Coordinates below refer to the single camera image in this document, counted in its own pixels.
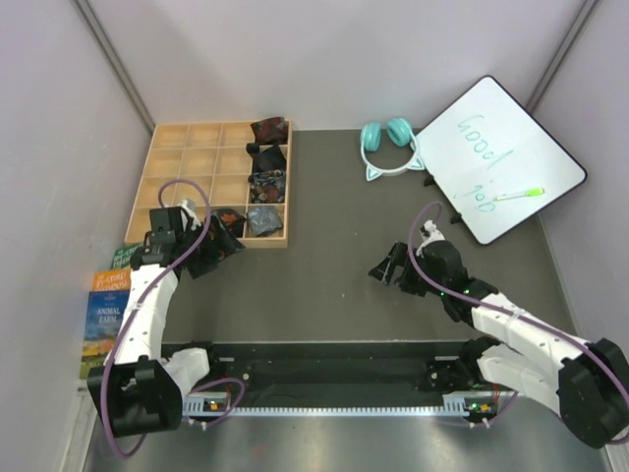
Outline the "black orange floral tie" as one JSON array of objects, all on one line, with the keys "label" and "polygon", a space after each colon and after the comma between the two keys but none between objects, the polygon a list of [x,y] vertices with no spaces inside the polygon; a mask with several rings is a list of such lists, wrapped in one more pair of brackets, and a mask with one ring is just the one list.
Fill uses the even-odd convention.
[{"label": "black orange floral tie", "polygon": [[232,208],[219,208],[216,210],[219,211],[219,214],[221,215],[223,220],[229,224],[232,234],[236,236],[240,241],[244,234],[246,222],[245,217]]}]

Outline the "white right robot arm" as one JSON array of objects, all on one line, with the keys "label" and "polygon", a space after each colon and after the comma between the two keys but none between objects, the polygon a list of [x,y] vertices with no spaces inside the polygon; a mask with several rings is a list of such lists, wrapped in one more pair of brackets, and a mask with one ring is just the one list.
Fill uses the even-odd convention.
[{"label": "white right robot arm", "polygon": [[411,295],[438,296],[451,320],[482,333],[460,351],[461,382],[524,394],[592,448],[627,442],[628,361],[621,348],[606,338],[590,342],[560,331],[471,276],[433,221],[421,234],[419,248],[395,243],[369,275]]}]

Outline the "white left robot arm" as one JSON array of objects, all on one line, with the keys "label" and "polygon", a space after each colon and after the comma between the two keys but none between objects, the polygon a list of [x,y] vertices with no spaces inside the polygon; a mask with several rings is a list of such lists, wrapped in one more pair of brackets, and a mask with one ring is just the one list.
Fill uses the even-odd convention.
[{"label": "white left robot arm", "polygon": [[131,288],[114,347],[87,376],[102,423],[114,438],[174,430],[186,396],[222,381],[207,348],[163,355],[166,316],[183,272],[198,278],[244,246],[212,215],[200,219],[193,201],[154,208],[143,244],[130,259]]}]

